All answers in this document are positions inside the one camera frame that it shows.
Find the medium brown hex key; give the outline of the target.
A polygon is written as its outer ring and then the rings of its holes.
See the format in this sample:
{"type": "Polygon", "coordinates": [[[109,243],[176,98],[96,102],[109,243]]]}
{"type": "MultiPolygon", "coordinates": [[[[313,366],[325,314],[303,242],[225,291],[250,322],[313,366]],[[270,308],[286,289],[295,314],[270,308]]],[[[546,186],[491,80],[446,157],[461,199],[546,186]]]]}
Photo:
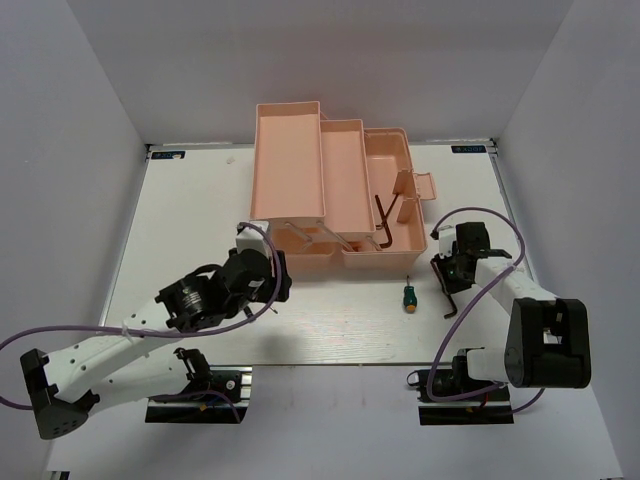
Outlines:
{"type": "Polygon", "coordinates": [[[438,282],[440,284],[440,288],[441,288],[441,292],[442,294],[445,296],[449,307],[450,307],[450,311],[448,313],[445,313],[443,318],[444,319],[451,319],[454,318],[457,314],[458,314],[458,308],[455,304],[455,301],[452,298],[452,295],[449,293],[449,291],[447,290],[446,284],[445,284],[445,280],[444,280],[444,276],[441,272],[440,266],[439,266],[439,260],[438,260],[438,256],[435,255],[431,260],[430,260],[430,265],[431,268],[434,272],[434,274],[436,275],[436,278],[438,279],[438,282]]]}

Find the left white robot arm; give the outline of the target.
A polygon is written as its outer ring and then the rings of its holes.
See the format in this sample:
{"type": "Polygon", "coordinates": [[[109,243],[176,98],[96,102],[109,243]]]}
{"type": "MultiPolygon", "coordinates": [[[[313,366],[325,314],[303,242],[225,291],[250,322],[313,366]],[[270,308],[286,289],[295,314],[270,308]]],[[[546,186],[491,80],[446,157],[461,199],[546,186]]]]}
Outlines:
{"type": "Polygon", "coordinates": [[[285,302],[291,284],[283,251],[269,258],[233,249],[223,265],[204,265],[161,289],[126,320],[128,333],[118,329],[56,352],[26,352],[20,363],[39,436],[59,438],[101,411],[143,398],[228,401],[227,379],[199,350],[177,341],[249,315],[252,303],[285,302]]]}

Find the green orange screwdriver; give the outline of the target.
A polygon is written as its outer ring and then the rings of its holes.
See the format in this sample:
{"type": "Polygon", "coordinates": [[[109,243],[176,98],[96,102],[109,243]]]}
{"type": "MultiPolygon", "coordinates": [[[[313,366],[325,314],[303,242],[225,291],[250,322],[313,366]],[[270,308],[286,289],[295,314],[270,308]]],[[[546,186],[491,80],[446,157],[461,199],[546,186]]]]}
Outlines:
{"type": "Polygon", "coordinates": [[[403,308],[407,313],[414,313],[417,308],[415,289],[409,277],[406,277],[406,285],[403,290],[403,308]]]}

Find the large brown hex key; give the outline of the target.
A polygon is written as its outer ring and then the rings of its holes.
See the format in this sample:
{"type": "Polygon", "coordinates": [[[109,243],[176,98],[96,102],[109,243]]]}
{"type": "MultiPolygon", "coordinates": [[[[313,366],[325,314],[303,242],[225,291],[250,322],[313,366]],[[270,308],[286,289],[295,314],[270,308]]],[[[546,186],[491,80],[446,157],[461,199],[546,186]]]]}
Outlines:
{"type": "Polygon", "coordinates": [[[385,249],[388,249],[393,244],[393,237],[391,234],[390,227],[388,225],[388,214],[385,212],[382,206],[381,199],[378,195],[374,196],[374,200],[375,200],[376,207],[378,209],[378,213],[380,215],[380,220],[381,220],[379,224],[379,228],[382,229],[386,235],[386,241],[383,243],[379,243],[377,249],[385,250],[385,249]]]}

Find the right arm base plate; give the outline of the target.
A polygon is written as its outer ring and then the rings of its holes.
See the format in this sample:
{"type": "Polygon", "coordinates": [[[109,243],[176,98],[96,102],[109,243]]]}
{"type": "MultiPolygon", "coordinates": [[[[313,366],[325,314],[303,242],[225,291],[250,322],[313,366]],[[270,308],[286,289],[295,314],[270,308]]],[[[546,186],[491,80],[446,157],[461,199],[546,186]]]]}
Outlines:
{"type": "Polygon", "coordinates": [[[444,402],[427,395],[429,369],[411,371],[407,387],[417,393],[421,426],[483,426],[514,423],[509,390],[504,387],[473,397],[444,402]]]}

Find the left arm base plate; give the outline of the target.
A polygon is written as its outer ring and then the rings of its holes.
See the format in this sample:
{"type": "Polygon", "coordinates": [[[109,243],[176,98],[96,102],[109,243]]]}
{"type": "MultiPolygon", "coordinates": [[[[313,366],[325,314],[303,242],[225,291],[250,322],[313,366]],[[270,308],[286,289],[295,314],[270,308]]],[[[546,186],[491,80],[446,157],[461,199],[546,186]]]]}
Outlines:
{"type": "Polygon", "coordinates": [[[147,424],[236,425],[247,413],[252,387],[251,367],[212,367],[212,379],[193,395],[147,403],[147,424]]]}

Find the pink plastic toolbox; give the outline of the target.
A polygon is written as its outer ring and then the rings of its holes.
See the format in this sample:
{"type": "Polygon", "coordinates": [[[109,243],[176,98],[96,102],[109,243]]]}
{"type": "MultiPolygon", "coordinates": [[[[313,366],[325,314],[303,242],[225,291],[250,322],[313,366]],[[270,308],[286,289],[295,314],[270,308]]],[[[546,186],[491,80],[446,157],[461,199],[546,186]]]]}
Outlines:
{"type": "Polygon", "coordinates": [[[317,101],[257,105],[250,217],[270,223],[291,271],[410,270],[427,249],[422,205],[436,197],[403,129],[329,119],[317,101]],[[378,250],[374,196],[387,208],[396,193],[393,244],[378,250]]]}

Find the small brown hex key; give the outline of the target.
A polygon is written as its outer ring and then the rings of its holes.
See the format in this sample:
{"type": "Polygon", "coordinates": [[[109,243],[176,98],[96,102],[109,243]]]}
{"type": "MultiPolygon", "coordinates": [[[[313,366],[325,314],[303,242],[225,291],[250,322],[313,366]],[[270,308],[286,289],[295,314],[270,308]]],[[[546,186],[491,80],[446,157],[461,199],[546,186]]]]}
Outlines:
{"type": "Polygon", "coordinates": [[[393,207],[395,206],[399,196],[400,196],[400,194],[396,193],[393,196],[393,199],[392,199],[390,205],[387,208],[383,207],[383,204],[382,204],[382,201],[381,201],[379,195],[375,195],[374,196],[375,205],[377,207],[377,210],[378,210],[378,213],[379,213],[379,217],[380,217],[380,221],[376,224],[376,229],[377,230],[381,230],[381,229],[383,229],[384,227],[386,227],[388,225],[389,215],[391,214],[391,211],[393,210],[393,207]]]}

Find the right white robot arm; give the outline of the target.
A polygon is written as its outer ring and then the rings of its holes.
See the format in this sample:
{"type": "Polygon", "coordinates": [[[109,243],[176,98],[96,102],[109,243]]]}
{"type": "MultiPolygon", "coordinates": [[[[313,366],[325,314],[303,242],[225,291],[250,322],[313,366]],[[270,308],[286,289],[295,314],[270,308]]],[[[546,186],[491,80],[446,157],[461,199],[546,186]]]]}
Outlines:
{"type": "Polygon", "coordinates": [[[451,384],[459,396],[475,398],[488,382],[516,388],[589,385],[588,313],[583,302],[545,290],[504,250],[438,254],[431,264],[446,296],[476,285],[509,315],[504,347],[472,347],[455,357],[459,366],[451,374],[451,384]]]}

